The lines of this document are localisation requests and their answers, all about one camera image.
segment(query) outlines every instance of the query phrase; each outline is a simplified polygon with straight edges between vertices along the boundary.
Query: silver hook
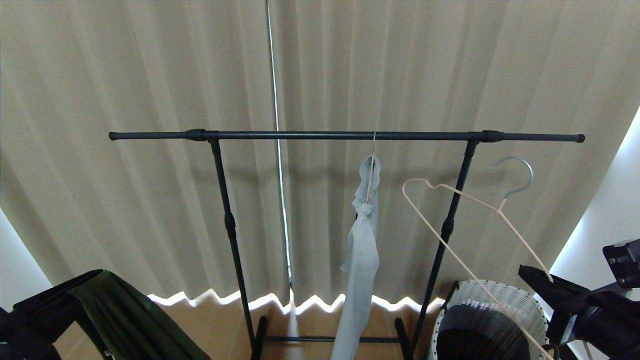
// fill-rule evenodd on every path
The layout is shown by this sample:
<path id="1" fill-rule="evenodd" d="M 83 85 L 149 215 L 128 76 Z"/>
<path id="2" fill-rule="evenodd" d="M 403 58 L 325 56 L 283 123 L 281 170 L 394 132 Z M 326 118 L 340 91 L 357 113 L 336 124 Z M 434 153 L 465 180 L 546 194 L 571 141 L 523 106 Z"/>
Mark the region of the silver hook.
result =
<path id="1" fill-rule="evenodd" d="M 533 182 L 533 168 L 531 168 L 531 165 L 526 161 L 523 160 L 517 156 L 507 156 L 506 158 L 496 161 L 495 163 L 491 163 L 491 165 L 500 165 L 503 161 L 508 160 L 508 159 L 516 159 L 516 160 L 520 160 L 524 163 L 524 165 L 527 165 L 527 167 L 529 168 L 529 181 L 527 182 L 527 184 L 521 188 L 517 188 L 515 190 L 511 190 L 510 192 L 504 194 L 504 198 L 506 199 L 507 197 L 509 197 L 509 195 L 511 195 L 512 193 L 517 193 L 517 192 L 521 192 L 524 191 L 526 189 L 528 189 L 528 187 L 531 186 L 531 183 Z"/>

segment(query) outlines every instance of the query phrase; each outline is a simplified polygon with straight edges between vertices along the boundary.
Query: white wall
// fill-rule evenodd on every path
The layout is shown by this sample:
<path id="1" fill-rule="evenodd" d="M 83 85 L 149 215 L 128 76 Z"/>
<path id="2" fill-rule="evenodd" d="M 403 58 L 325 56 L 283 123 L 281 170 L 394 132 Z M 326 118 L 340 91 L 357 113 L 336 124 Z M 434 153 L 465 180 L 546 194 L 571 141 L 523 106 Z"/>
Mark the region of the white wall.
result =
<path id="1" fill-rule="evenodd" d="M 0 307 L 13 305 L 41 291 L 51 283 L 18 237 L 0 209 Z"/>
<path id="2" fill-rule="evenodd" d="M 602 247 L 640 238 L 638 114 L 640 111 L 587 211 L 551 268 L 552 274 L 589 289 L 615 281 L 602 255 Z M 631 298 L 640 300 L 640 290 L 634 290 Z M 574 341 L 570 346 L 576 356 L 587 359 L 581 342 Z M 590 349 L 594 359 L 608 359 L 594 347 Z"/>

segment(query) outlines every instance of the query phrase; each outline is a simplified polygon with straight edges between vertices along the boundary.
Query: clothes rack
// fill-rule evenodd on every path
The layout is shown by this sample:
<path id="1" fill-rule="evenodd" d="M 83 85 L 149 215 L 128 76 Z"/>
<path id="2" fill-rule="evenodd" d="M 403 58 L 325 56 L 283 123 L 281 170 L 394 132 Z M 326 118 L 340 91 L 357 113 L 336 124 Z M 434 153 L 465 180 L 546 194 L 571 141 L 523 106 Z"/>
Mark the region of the clothes rack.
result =
<path id="1" fill-rule="evenodd" d="M 526 133 L 503 133 L 500 131 L 484 130 L 471 131 L 466 133 L 452 132 L 384 132 L 384 131 L 208 131 L 204 129 L 192 129 L 180 132 L 154 132 L 154 133 L 109 133 L 111 140 L 135 140 L 135 139 L 186 139 L 192 141 L 209 142 L 213 152 L 216 171 L 218 174 L 218 182 L 220 185 L 220 193 L 222 196 L 222 204 L 225 211 L 225 227 L 231 245 L 234 265 L 236 268 L 236 276 L 238 287 L 240 289 L 240 298 L 243 306 L 244 320 L 248 330 L 249 341 L 252 348 L 252 360 L 260 359 L 262 353 L 262 345 L 265 341 L 334 341 L 335 337 L 331 336 L 268 336 L 267 335 L 267 318 L 260 317 L 258 321 L 257 331 L 253 333 L 253 323 L 249 312 L 249 303 L 246 296 L 246 288 L 244 285 L 244 275 L 242 264 L 240 262 L 240 253 L 238 251 L 238 242 L 236 238 L 236 221 L 231 212 L 229 203 L 229 195 L 227 191 L 227 180 L 225 178 L 224 166 L 222 164 L 222 155 L 220 149 L 220 140 L 440 140 L 440 141 L 466 141 L 462 166 L 456 182 L 456 189 L 462 191 L 467 180 L 467 174 L 471 166 L 471 160 L 479 143 L 490 143 L 500 141 L 536 141 L 536 142 L 577 142 L 582 143 L 585 140 L 584 135 L 562 135 L 562 134 L 526 134 Z M 451 205 L 447 218 L 444 220 L 441 228 L 441 237 L 445 242 L 449 241 L 454 227 L 454 217 L 460 202 L 460 195 L 453 194 Z M 360 338 L 362 343 L 398 343 L 402 349 L 404 360 L 413 360 L 417 342 L 422 331 L 424 317 L 426 315 L 427 306 L 433 295 L 442 257 L 444 256 L 445 247 L 440 244 L 436 252 L 431 273 L 427 283 L 427 288 L 422 301 L 422 307 L 418 316 L 413 336 L 408 337 L 404 323 L 401 318 L 396 318 L 394 325 L 396 327 L 397 337 L 395 338 Z"/>

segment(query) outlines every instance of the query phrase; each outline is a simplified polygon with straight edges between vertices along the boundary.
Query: green garment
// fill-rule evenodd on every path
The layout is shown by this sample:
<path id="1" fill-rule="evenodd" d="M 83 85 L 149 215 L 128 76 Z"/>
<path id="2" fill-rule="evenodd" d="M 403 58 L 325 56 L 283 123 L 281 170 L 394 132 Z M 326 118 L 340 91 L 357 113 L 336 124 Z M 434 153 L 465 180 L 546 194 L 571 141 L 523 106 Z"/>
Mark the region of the green garment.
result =
<path id="1" fill-rule="evenodd" d="M 70 293 L 84 309 L 78 323 L 104 359 L 210 360 L 180 327 L 144 294 L 104 271 Z"/>

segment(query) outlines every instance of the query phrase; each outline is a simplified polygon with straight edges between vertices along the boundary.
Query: wooden floor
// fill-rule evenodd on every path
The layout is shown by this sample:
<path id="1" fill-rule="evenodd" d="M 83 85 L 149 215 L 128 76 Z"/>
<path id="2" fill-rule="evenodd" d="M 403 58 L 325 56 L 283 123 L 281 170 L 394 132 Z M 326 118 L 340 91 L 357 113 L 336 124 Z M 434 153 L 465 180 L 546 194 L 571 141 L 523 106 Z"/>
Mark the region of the wooden floor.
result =
<path id="1" fill-rule="evenodd" d="M 237 300 L 221 305 L 213 297 L 206 298 L 196 307 L 187 300 L 170 307 L 162 308 L 182 327 L 182 329 L 213 360 L 249 359 L 251 350 L 244 323 L 242 307 Z M 425 359 L 426 345 L 437 316 L 437 307 L 431 309 L 424 324 L 416 359 Z M 340 308 L 325 313 L 319 306 L 313 305 L 300 315 L 282 314 L 280 308 L 269 303 L 252 311 L 254 331 L 260 316 L 266 315 L 269 321 L 267 334 L 281 336 L 317 335 L 334 336 L 340 321 Z M 403 319 L 409 334 L 412 334 L 417 313 L 409 307 L 398 311 L 387 311 L 374 304 L 369 325 L 363 336 L 396 336 L 394 320 Z M 100 360 L 101 357 L 93 343 L 75 323 L 55 343 L 63 359 Z M 264 345 L 261 359 L 329 359 L 333 343 L 271 343 Z M 393 359 L 402 360 L 398 344 L 362 343 L 356 359 Z"/>

